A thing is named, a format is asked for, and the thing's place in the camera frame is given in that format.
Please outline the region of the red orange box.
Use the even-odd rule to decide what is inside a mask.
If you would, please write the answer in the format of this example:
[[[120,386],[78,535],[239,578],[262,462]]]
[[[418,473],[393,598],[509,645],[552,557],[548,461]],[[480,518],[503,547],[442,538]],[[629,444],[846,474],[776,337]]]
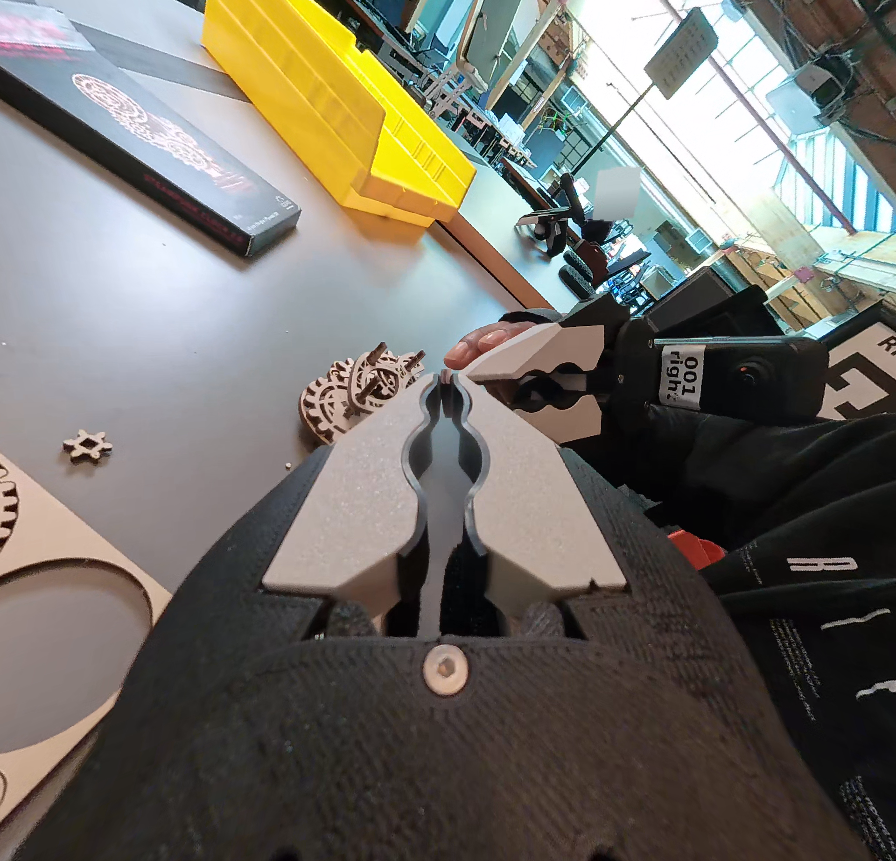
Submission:
[[[669,533],[667,537],[697,571],[708,568],[727,555],[727,551],[716,543],[682,529]]]

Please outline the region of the small wooden gear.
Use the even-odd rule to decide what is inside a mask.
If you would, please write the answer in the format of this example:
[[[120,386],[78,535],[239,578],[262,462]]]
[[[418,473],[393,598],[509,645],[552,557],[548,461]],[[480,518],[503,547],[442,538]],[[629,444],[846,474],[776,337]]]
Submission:
[[[85,462],[96,465],[106,458],[114,449],[114,445],[106,440],[106,432],[90,432],[79,429],[73,438],[62,442],[62,451],[73,464]]]

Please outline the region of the wooden gear assembly with pegs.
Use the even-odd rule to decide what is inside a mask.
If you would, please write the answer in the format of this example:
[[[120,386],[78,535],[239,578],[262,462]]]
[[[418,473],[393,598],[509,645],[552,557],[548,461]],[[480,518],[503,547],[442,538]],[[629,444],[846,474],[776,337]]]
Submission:
[[[423,374],[426,353],[392,353],[382,342],[356,359],[335,361],[309,383],[298,401],[302,423],[323,445],[332,445],[384,408]]]

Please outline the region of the black printed hoodie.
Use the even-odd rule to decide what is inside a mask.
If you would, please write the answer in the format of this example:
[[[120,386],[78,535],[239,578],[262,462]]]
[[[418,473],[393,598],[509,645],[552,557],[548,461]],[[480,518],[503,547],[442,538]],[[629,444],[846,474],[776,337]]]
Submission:
[[[787,531],[701,575],[812,775],[872,856],[894,859],[894,529]]]

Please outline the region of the wooden puzzle sheet with gears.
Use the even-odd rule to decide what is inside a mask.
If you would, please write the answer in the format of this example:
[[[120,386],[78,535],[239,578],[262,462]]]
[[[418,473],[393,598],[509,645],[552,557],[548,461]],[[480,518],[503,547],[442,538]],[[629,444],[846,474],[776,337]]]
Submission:
[[[2,581],[57,564],[92,564],[140,589],[157,624],[172,595],[20,467],[2,457]],[[1,755],[1,821],[15,812],[95,730],[121,691],[46,740]]]

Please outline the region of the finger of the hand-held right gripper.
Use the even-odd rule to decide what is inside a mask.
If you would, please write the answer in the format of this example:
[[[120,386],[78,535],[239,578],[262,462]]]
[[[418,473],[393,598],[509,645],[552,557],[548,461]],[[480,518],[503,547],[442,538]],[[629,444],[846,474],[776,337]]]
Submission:
[[[478,357],[464,369],[464,376],[482,385],[519,381],[532,374],[549,375],[565,366],[588,373],[598,366],[605,336],[603,325],[541,324]]]
[[[524,388],[508,407],[557,445],[599,435],[602,412],[596,396],[568,388]]]

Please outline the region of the grey perforated sign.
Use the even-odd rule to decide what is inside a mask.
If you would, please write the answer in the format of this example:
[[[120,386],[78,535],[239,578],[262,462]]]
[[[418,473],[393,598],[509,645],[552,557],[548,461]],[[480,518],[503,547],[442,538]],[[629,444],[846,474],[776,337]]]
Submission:
[[[719,37],[702,8],[691,9],[644,67],[652,86],[672,99],[718,48]]]

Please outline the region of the black puzzle box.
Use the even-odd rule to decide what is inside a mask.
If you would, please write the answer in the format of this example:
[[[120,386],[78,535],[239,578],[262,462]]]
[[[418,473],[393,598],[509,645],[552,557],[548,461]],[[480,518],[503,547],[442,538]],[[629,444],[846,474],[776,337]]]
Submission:
[[[1,1],[1,97],[218,244],[251,258],[299,206],[36,0]]]

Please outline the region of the black case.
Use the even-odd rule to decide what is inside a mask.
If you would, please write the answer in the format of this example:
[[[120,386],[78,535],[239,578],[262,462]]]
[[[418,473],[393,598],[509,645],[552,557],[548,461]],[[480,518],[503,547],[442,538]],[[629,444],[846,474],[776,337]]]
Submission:
[[[779,338],[784,332],[756,284],[735,291],[712,268],[700,268],[650,305],[644,319],[662,339]]]

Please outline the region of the wood-edged table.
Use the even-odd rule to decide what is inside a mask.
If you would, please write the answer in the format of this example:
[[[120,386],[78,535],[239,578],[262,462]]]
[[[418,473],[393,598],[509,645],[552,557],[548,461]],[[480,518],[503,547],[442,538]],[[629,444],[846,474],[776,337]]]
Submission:
[[[550,309],[563,314],[579,302],[561,280],[562,257],[550,259],[517,222],[530,211],[497,172],[485,164],[476,173],[454,218],[434,222],[429,232],[460,256],[474,283],[505,310]]]

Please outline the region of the person's right hand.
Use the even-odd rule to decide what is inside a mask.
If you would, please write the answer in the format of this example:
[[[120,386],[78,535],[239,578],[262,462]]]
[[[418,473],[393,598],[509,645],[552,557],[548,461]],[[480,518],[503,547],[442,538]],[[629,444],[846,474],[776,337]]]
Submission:
[[[530,319],[500,320],[468,332],[443,357],[443,365],[450,371],[465,369],[481,355],[504,344],[522,332],[538,325]]]

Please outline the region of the grey tilted board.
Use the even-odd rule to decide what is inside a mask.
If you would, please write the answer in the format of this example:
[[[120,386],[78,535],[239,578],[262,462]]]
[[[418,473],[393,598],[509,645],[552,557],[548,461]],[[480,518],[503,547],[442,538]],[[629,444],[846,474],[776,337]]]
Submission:
[[[454,64],[464,84],[487,91],[521,0],[473,0]]]

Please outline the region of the grey desk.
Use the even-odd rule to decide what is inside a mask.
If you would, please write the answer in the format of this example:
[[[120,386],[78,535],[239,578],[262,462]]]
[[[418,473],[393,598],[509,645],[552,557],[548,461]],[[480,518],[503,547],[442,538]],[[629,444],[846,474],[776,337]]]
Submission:
[[[442,636],[261,586],[328,447],[299,389],[371,350],[441,357],[509,311],[430,227],[335,201],[245,98],[163,104],[295,202],[251,258],[2,102],[2,451],[172,598],[15,859],[572,859],[556,635]],[[104,431],[73,464],[62,442]]]

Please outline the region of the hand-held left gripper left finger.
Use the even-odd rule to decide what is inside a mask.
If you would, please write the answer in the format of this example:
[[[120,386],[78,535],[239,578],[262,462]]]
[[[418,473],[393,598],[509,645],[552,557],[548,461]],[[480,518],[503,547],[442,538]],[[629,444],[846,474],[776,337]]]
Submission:
[[[352,602],[382,631],[419,631],[430,554],[421,477],[440,409],[440,379],[426,375],[327,448],[265,592]]]

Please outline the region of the yellow plastic bin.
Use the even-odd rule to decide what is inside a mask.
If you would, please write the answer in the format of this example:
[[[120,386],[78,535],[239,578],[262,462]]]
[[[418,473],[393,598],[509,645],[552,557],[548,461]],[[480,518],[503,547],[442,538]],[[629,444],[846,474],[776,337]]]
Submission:
[[[340,205],[449,223],[476,168],[313,0],[206,0],[203,46]]]

